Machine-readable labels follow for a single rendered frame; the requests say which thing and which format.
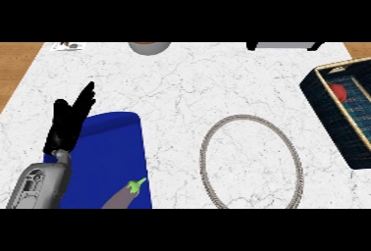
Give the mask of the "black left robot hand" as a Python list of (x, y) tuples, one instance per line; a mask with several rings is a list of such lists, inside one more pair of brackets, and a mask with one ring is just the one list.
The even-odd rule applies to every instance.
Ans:
[(64, 99), (55, 100), (52, 127), (43, 146), (45, 154), (52, 155), (58, 150), (73, 151), (83, 123), (96, 103), (95, 95), (95, 83), (91, 81), (73, 105)]

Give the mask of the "blue placemat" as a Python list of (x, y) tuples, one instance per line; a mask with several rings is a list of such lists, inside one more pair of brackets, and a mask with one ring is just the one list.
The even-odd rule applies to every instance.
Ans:
[(71, 156), (73, 174), (60, 209), (101, 209), (130, 180), (144, 177), (141, 195), (129, 209), (151, 209), (141, 118), (132, 112), (89, 117)]

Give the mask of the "dark blue wicker basket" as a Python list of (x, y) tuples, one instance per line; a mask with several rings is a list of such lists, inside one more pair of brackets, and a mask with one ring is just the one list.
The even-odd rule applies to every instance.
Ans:
[[(333, 84), (348, 91), (345, 102)], [(315, 67), (300, 88), (349, 167), (371, 169), (371, 57)]]

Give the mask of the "red bell pepper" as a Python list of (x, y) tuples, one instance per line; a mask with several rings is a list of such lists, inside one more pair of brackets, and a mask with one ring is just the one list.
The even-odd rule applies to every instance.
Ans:
[(339, 99), (340, 102), (345, 102), (348, 99), (348, 91), (342, 84), (333, 84), (331, 90), (334, 92), (334, 96)]

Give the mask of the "small white printed card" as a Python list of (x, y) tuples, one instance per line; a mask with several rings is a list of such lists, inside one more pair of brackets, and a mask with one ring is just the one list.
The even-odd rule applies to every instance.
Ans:
[(70, 43), (57, 42), (52, 45), (51, 50), (52, 51), (77, 51), (77, 50), (83, 50), (85, 47), (86, 47), (86, 43), (83, 42), (70, 42)]

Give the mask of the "purple eggplant with green stem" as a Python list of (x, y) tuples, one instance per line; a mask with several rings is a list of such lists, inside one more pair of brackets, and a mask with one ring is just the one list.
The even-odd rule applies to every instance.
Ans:
[(104, 205), (104, 209), (128, 209), (141, 195), (145, 181), (145, 177), (139, 180), (130, 180), (125, 188), (111, 196), (111, 199)]

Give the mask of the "grey round bowl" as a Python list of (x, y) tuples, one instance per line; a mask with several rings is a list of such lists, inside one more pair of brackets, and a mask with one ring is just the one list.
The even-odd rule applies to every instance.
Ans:
[(160, 54), (169, 47), (170, 42), (151, 42), (151, 43), (129, 43), (130, 49), (144, 56), (153, 56)]

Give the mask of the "grey appliance with black legs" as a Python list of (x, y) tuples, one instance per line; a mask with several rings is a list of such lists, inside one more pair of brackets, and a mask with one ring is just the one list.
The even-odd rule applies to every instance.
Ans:
[(249, 42), (247, 48), (255, 51), (258, 48), (293, 48), (317, 51), (323, 46), (323, 42)]

